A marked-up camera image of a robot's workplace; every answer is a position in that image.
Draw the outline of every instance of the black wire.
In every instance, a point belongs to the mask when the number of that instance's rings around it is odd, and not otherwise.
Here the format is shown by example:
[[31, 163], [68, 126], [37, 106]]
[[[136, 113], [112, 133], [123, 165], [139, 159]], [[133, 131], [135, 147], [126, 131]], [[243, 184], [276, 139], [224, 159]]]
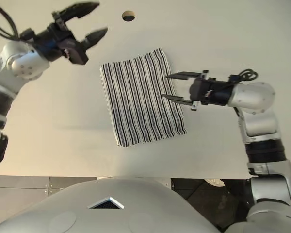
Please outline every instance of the black wire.
[[213, 95], [214, 93], [218, 91], [222, 91], [222, 90], [225, 90], [226, 88], [234, 86], [235, 84], [239, 84], [240, 82], [247, 82], [247, 81], [252, 81], [254, 79], [257, 79], [259, 75], [252, 69], [245, 69], [242, 72], [240, 72], [238, 76], [239, 76], [239, 79], [232, 82], [227, 82], [225, 86], [212, 90], [211, 95]]
[[11, 29], [12, 29], [12, 32], [13, 34], [10, 34], [8, 33], [5, 29], [3, 29], [1, 26], [0, 26], [0, 36], [5, 38], [5, 39], [8, 39], [8, 40], [12, 40], [12, 41], [21, 41], [21, 42], [24, 42], [24, 43], [27, 43], [27, 44], [30, 44], [32, 45], [33, 47], [36, 47], [36, 46], [41, 46], [41, 47], [44, 47], [44, 48], [47, 48], [49, 50], [52, 50], [56, 53], [61, 53], [60, 50], [57, 50], [57, 49], [54, 49], [54, 48], [51, 48], [51, 47], [48, 47], [46, 45], [42, 45], [42, 44], [37, 44], [36, 42], [33, 42], [33, 41], [27, 41], [27, 40], [23, 40], [19, 37], [19, 34], [18, 34], [18, 30], [17, 30], [17, 27], [16, 27], [16, 24], [14, 23], [14, 21], [12, 20], [12, 18], [9, 16], [8, 13], [6, 13], [1, 7], [0, 7], [0, 14], [6, 19], [6, 21], [8, 22], [8, 24], [10, 25]]
[[252, 69], [245, 69], [240, 72], [238, 76], [240, 77], [239, 80], [234, 83], [240, 83], [242, 81], [252, 81], [254, 79], [257, 79], [259, 75]]
[[0, 27], [0, 36], [5, 38], [5, 39], [8, 39], [8, 40], [20, 41], [17, 27], [16, 27], [15, 23], [13, 22], [12, 18], [1, 7], [0, 7], [0, 14], [6, 19], [6, 21], [10, 25], [12, 32], [13, 32], [13, 34], [10, 34], [5, 29]]

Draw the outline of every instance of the round hole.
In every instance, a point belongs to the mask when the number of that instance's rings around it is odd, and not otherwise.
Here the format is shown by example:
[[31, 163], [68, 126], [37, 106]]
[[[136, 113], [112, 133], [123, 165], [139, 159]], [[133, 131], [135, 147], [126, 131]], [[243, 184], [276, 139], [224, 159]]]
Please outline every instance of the round hole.
[[133, 11], [125, 11], [122, 14], [122, 19], [126, 22], [131, 22], [135, 19], [135, 13]]

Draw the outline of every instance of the black and white striped towel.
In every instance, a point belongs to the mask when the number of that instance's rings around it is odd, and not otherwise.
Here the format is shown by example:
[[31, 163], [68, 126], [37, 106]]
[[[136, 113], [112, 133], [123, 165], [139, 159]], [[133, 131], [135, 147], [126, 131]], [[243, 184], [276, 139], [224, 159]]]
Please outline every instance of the black and white striped towel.
[[146, 55], [100, 67], [114, 135], [128, 147], [185, 134], [179, 104], [162, 94], [175, 95], [166, 55], [157, 49]]

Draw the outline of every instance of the silver robot arm segment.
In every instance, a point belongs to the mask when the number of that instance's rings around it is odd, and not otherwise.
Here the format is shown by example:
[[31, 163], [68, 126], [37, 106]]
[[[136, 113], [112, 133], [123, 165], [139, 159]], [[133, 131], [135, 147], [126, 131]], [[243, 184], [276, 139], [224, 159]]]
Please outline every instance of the silver robot arm segment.
[[[0, 55], [0, 131], [5, 126], [8, 111], [21, 88], [27, 82], [38, 79], [51, 62], [63, 56], [73, 64], [86, 64], [86, 51], [104, 37], [107, 28], [91, 32], [79, 42], [66, 22], [74, 17], [82, 18], [98, 6], [96, 2], [74, 4], [53, 12], [54, 22], [41, 33], [35, 34], [29, 28], [20, 35], [11, 17], [0, 8], [0, 14], [13, 31], [10, 34], [0, 27], [0, 36], [10, 40]], [[4, 158], [7, 143], [8, 137], [0, 132], [0, 162]]]
[[279, 126], [272, 110], [274, 89], [267, 83], [240, 83], [258, 77], [250, 69], [239, 75], [231, 75], [227, 82], [207, 79], [207, 74], [208, 71], [204, 70], [202, 73], [180, 72], [167, 76], [180, 80], [194, 78], [194, 83], [190, 87], [190, 100], [170, 95], [164, 97], [190, 105], [191, 110], [196, 110], [198, 102], [234, 108], [249, 160], [247, 166], [253, 175], [249, 180], [250, 190], [246, 193], [250, 193], [249, 199], [255, 205], [247, 220], [256, 222], [259, 219], [261, 225], [265, 225], [266, 221], [279, 218], [281, 226], [291, 224], [291, 164], [286, 159]]

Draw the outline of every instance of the white tabletop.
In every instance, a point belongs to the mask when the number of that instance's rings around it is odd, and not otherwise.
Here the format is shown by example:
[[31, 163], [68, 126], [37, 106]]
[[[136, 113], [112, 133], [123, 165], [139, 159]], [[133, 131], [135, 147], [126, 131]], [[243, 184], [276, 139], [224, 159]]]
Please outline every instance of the white tabletop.
[[[19, 31], [37, 33], [73, 0], [0, 0]], [[188, 133], [129, 148], [116, 145], [100, 79], [105, 62], [161, 47], [173, 72], [210, 70], [227, 80], [245, 68], [276, 90], [275, 111], [291, 160], [291, 0], [100, 0], [68, 23], [77, 39], [108, 26], [86, 66], [64, 58], [14, 101], [0, 175], [245, 178], [247, 158], [233, 109], [185, 107]], [[132, 10], [136, 19], [121, 15]], [[6, 41], [0, 38], [0, 51]], [[189, 83], [177, 82], [180, 95]]]

